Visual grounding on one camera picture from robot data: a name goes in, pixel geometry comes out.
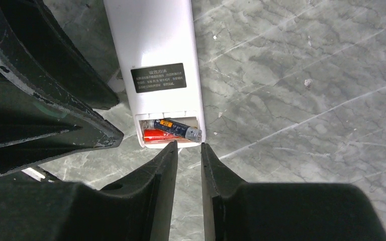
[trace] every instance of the orange battery label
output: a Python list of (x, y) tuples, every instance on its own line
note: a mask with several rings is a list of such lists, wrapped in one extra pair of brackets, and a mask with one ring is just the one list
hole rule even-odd
[(161, 130), (155, 129), (145, 129), (144, 130), (144, 141), (152, 142), (152, 141), (167, 141), (167, 140), (178, 140), (182, 139), (181, 137), (174, 136), (168, 132), (164, 132)]
[(171, 122), (167, 122), (166, 120), (161, 120), (160, 124), (164, 125), (164, 126), (167, 126), (167, 127), (171, 127), (172, 126), (172, 123)]

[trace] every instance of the red battery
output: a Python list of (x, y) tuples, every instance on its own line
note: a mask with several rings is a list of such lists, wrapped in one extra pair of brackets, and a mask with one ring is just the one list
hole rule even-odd
[(181, 137), (177, 137), (168, 132), (164, 132), (156, 129), (145, 129), (144, 130), (144, 141), (152, 142), (152, 141), (168, 141), (168, 140), (179, 140)]

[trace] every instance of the battery compartment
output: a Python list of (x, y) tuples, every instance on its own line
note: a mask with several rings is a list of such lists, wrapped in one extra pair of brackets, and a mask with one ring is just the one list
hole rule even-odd
[[(199, 128), (199, 123), (198, 123), (198, 120), (196, 119), (196, 117), (180, 117), (180, 118), (168, 118), (174, 122), (178, 122), (178, 123), (182, 123), (182, 124), (185, 124), (187, 126), (191, 126), (191, 127), (194, 127), (194, 128), (197, 128), (197, 129), (200, 129)], [(140, 120), (139, 124), (140, 124), (140, 127), (141, 127), (141, 139), (144, 141), (144, 144), (145, 145), (155, 145), (155, 144), (168, 144), (170, 142), (173, 142), (173, 141), (177, 141), (178, 143), (193, 143), (192, 141), (190, 140), (187, 140), (187, 139), (184, 139), (184, 138), (181, 138), (181, 139), (176, 139), (176, 140), (156, 140), (156, 141), (145, 141), (144, 139), (144, 130), (145, 129), (150, 129), (149, 125), (148, 125), (148, 121), (150, 119), (146, 119), (146, 120)]]

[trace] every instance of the label sticker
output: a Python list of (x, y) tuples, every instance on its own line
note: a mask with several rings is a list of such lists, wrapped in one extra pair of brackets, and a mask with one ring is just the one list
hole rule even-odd
[(186, 88), (182, 63), (131, 69), (137, 93)]
[(172, 126), (172, 123), (171, 122), (167, 122), (166, 120), (161, 120), (160, 124), (164, 125), (164, 126), (167, 126), (167, 127), (171, 127)]

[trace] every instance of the marble surface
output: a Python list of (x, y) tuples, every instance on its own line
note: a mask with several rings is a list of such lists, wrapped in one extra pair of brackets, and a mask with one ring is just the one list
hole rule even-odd
[[(118, 70), (103, 3), (46, 4), (104, 79)], [(250, 182), (343, 182), (386, 229), (386, 1), (193, 0), (207, 142)], [(119, 148), (42, 167), (100, 189), (157, 154), (126, 101), (100, 113)], [(179, 150), (170, 240), (203, 240), (200, 149)]]

